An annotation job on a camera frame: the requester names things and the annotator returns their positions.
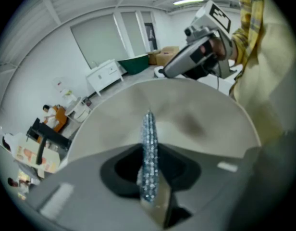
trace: person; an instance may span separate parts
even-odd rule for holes
[[[32,188],[40,184],[40,181],[38,179],[34,179],[33,182],[28,180],[27,181],[19,180],[19,182],[17,182],[12,178],[8,178],[7,182],[8,182],[8,185],[12,187],[18,187],[20,192],[23,194],[27,194]]]
[[[44,123],[51,129],[55,128],[59,124],[59,121],[55,118],[56,110],[49,105],[44,105],[42,109],[47,113],[47,116],[44,117]]]
[[[273,0],[240,0],[241,27],[232,35],[230,59],[243,69],[230,89],[230,96],[244,107],[265,144],[278,138],[283,129],[269,96],[296,60],[296,41]],[[221,59],[224,47],[210,40]]]

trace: yellow plaid shirt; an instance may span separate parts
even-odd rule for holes
[[[240,0],[241,27],[233,33],[232,40],[237,47],[235,65],[242,64],[243,70],[236,80],[243,75],[249,56],[257,43],[262,23],[263,5],[263,0]]]

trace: sparkly object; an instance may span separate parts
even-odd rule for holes
[[[158,138],[153,113],[149,110],[143,121],[143,167],[140,194],[153,202],[159,185]]]

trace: cardboard box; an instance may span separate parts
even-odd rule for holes
[[[177,53],[179,52],[178,46],[164,47],[160,54],[156,55],[157,65],[165,66]]]
[[[155,50],[147,53],[149,56],[149,65],[157,65],[157,54],[160,52],[160,50]]]

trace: window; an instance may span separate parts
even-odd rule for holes
[[[146,53],[135,12],[121,13],[135,56]]]
[[[113,14],[80,23],[71,30],[90,68],[109,59],[128,58]]]
[[[150,50],[151,51],[157,50],[158,46],[157,46],[156,36],[154,33],[153,23],[151,19],[151,13],[142,12],[142,17],[145,24],[145,29],[146,29],[147,38],[149,41]]]

